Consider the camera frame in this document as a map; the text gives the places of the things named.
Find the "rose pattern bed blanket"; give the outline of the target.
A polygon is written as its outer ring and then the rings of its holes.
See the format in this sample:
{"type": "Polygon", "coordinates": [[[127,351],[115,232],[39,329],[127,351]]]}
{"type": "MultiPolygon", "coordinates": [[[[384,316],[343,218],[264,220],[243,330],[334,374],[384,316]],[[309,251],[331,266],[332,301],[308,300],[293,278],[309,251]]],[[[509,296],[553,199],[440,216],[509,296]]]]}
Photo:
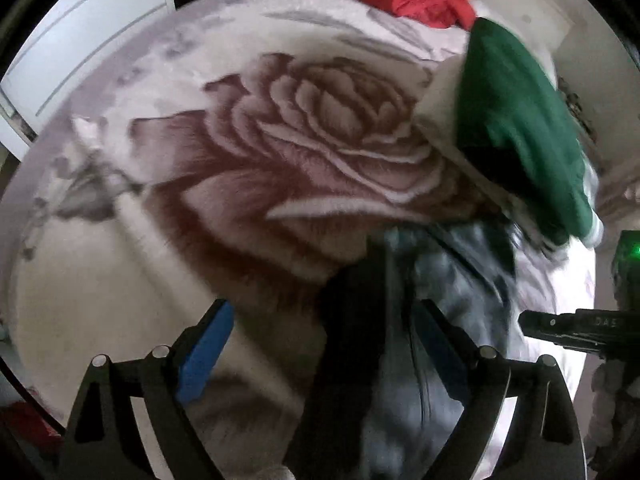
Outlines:
{"type": "Polygon", "coordinates": [[[105,60],[1,204],[2,310],[44,405],[68,419],[94,356],[140,358],[227,297],[191,417],[226,476],[280,462],[322,284],[383,226],[486,205],[412,121],[467,42],[354,0],[198,0],[105,60]]]}

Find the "black leather jacket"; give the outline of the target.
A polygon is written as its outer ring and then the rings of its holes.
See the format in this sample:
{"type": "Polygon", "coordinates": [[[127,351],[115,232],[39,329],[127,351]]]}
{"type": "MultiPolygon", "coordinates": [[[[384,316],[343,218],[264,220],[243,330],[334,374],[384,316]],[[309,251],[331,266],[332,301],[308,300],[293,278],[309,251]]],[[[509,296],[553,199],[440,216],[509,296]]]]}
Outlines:
{"type": "Polygon", "coordinates": [[[483,344],[506,350],[512,229],[474,220],[395,226],[314,300],[326,332],[285,466],[299,479],[417,479],[470,395],[483,344]]]}

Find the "green sweatshirt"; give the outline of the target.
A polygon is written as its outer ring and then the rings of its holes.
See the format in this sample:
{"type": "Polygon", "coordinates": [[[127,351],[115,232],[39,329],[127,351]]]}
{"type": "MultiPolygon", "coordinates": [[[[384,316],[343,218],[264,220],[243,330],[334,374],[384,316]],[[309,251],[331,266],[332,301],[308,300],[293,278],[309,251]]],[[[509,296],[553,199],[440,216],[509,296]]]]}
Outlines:
{"type": "Polygon", "coordinates": [[[600,243],[597,177],[559,92],[517,36],[479,18],[457,93],[456,147],[519,200],[545,242],[600,243]]]}

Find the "red small package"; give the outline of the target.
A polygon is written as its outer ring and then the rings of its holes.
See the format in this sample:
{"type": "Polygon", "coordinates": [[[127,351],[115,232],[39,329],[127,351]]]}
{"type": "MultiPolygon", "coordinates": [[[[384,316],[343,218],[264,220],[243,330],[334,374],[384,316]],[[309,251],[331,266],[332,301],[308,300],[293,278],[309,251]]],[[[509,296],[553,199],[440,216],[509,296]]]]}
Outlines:
{"type": "Polygon", "coordinates": [[[62,437],[26,402],[2,406],[1,420],[17,440],[32,445],[39,452],[58,454],[61,451],[62,437]]]}

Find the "white wardrobe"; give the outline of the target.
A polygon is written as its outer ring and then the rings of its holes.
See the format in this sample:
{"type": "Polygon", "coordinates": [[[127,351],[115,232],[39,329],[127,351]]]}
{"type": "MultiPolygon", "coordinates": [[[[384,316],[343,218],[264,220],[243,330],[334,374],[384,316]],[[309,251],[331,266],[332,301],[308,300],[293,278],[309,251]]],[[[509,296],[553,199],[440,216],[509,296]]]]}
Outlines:
{"type": "Polygon", "coordinates": [[[1,18],[1,144],[23,159],[82,78],[174,0],[16,0],[1,18]]]}

